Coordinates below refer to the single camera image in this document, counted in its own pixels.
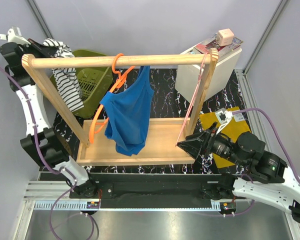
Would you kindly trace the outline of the striped white tank top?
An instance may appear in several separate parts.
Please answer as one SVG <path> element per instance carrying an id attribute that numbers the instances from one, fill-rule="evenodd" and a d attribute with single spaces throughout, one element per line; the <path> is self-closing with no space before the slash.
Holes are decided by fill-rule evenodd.
<path id="1" fill-rule="evenodd" d="M 57 48 L 53 55 L 55 58 L 75 57 L 71 48 L 62 41 L 47 38 L 43 41 L 43 45 L 46 47 Z M 52 73 L 55 78 L 57 91 L 69 110 L 75 112 L 82 109 L 84 107 L 82 100 L 83 92 L 76 75 L 76 69 L 74 67 L 53 68 Z"/>

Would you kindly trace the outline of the blue tank top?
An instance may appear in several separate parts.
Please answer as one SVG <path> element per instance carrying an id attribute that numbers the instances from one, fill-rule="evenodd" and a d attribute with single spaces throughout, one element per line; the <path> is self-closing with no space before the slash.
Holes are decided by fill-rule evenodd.
<path id="1" fill-rule="evenodd" d="M 115 142 L 117 153 L 130 157 L 145 147 L 153 95 L 150 67 L 141 66 L 135 82 L 127 90 L 108 92 L 101 100 L 108 116 L 104 135 Z"/>

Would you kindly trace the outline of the orange plastic hanger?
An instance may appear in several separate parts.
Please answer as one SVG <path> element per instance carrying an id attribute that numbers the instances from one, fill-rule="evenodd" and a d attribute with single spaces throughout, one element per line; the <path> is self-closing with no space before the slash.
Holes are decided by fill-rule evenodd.
<path id="1" fill-rule="evenodd" d="M 112 61 L 111 70 L 114 74 L 117 74 L 117 79 L 113 84 L 113 86 L 108 91 L 109 93 L 113 93 L 115 89 L 120 89 L 127 81 L 128 74 L 135 68 L 135 66 L 130 66 L 124 73 L 121 73 L 119 70 L 116 70 L 116 62 L 119 59 L 119 57 L 123 57 L 123 56 L 124 56 L 123 53 L 119 53 L 114 57 L 114 60 Z M 102 128 L 108 123 L 109 118 L 107 118 L 103 122 L 98 122 L 98 117 L 101 114 L 103 108 L 104 106 L 100 104 L 93 117 L 91 126 L 89 128 L 88 137 L 89 137 L 89 142 L 91 144 L 94 143 L 95 134 L 99 133 L 102 130 Z"/>

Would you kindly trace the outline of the pink wire hanger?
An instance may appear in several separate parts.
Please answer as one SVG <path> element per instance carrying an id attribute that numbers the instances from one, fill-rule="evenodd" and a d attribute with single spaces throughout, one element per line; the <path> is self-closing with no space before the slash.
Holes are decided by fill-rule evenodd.
<path id="1" fill-rule="evenodd" d="M 179 140 L 180 140 L 180 138 L 182 136 L 182 133 L 183 133 L 183 131 L 184 131 L 185 127 L 186 127 L 186 124 L 187 124 L 187 120 L 188 120 L 189 115 L 191 113 L 191 110 L 192 110 L 192 108 L 194 106 L 195 99 L 196 99 L 198 91 L 199 91 L 199 86 L 200 86 L 200 83 L 201 83 L 201 80 L 202 80 L 202 77 L 203 77 L 203 71 L 204 71 L 203 68 L 204 68 L 204 65 L 205 65 L 205 60 L 206 60 L 208 54 L 209 54 L 209 51 L 205 50 L 204 55 L 203 55 L 203 60 L 202 60 L 202 62 L 200 64 L 200 69 L 199 69 L 197 84 L 196 84 L 196 87 L 194 89 L 191 101 L 189 102 L 189 106 L 188 106 L 187 112 L 185 114 L 185 117 L 184 117 L 181 129 L 180 129 L 180 132 L 178 134 L 178 137 L 177 137 L 177 140 L 176 140 L 176 143 L 175 143 L 175 146 L 177 145 L 177 143 L 179 142 Z"/>

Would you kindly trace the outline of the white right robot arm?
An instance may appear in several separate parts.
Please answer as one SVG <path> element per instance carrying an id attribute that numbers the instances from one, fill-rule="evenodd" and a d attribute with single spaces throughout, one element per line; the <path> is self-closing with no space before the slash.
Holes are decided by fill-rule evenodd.
<path id="1" fill-rule="evenodd" d="M 249 131 L 232 141 L 218 133 L 216 123 L 203 132 L 189 135 L 176 145 L 193 159 L 215 154 L 247 173 L 235 176 L 223 173 L 214 187 L 204 187 L 203 194 L 213 200 L 249 198 L 290 214 L 300 223 L 300 183 L 292 168 L 276 154 L 265 150 L 265 143 Z"/>

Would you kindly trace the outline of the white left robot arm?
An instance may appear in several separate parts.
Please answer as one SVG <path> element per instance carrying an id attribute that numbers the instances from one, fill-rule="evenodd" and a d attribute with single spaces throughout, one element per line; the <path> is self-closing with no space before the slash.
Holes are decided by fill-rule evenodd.
<path id="1" fill-rule="evenodd" d="M 2 71 L 22 104 L 26 120 L 26 137 L 20 140 L 21 147 L 40 167 L 46 167 L 55 175 L 64 175 L 74 193 L 93 198 L 98 194 L 98 185 L 73 159 L 67 141 L 49 124 L 44 95 L 22 66 L 24 54 L 36 58 L 71 57 L 71 49 L 58 41 L 49 43 L 46 39 L 40 44 L 28 39 L 8 41 L 0 46 L 0 53 L 7 62 Z"/>

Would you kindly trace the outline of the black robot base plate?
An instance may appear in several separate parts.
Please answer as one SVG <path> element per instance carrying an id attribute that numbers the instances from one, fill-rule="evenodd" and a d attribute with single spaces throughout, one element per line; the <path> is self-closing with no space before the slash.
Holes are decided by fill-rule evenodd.
<path id="1" fill-rule="evenodd" d="M 190 210 L 232 200 L 230 174 L 94 173 L 102 210 Z"/>

